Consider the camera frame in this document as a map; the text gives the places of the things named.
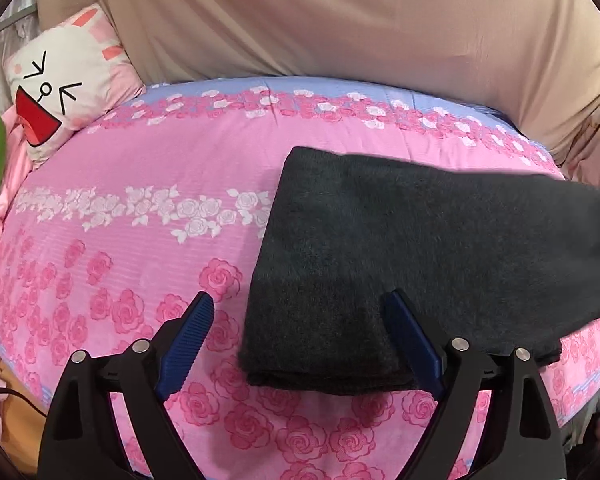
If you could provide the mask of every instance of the bed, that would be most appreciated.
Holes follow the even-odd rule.
[[[293,146],[563,178],[542,145],[486,111],[323,78],[153,85],[74,136],[20,189],[0,241],[0,356],[48,406],[72,351],[122,351],[206,290],[216,320],[167,402],[203,473],[394,478],[433,400],[250,387],[235,355],[251,273]],[[600,390],[600,320],[562,344],[542,376],[564,425]],[[481,393],[453,478],[468,471],[488,402]],[[113,405],[132,465],[148,474],[123,399]]]

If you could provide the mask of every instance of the red open mouth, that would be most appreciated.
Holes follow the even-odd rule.
[[[58,119],[27,94],[22,86],[16,90],[16,111],[29,123],[30,128],[25,128],[25,135],[31,146],[40,146],[47,142],[62,125]]]

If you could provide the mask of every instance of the white pillow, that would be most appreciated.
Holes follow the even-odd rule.
[[[34,168],[74,132],[146,91],[98,4],[26,44],[5,72]]]

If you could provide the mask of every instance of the blue clamp pad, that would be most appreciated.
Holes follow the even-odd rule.
[[[440,336],[442,332],[436,330],[427,336],[428,327],[421,326],[410,305],[403,292],[394,290],[384,297],[382,319],[400,357],[413,371],[418,386],[440,400],[445,393],[446,352],[442,341],[432,341],[430,337]]]
[[[214,300],[206,292],[200,292],[180,319],[166,323],[178,322],[181,324],[178,333],[160,359],[160,377],[154,388],[162,402],[179,392],[189,375],[193,361],[214,322]]]

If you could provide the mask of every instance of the dark gray towel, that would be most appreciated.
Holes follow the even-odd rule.
[[[332,394],[413,387],[380,314],[397,287],[450,336],[555,359],[560,337],[600,316],[600,192],[293,149],[251,281],[248,381]]]

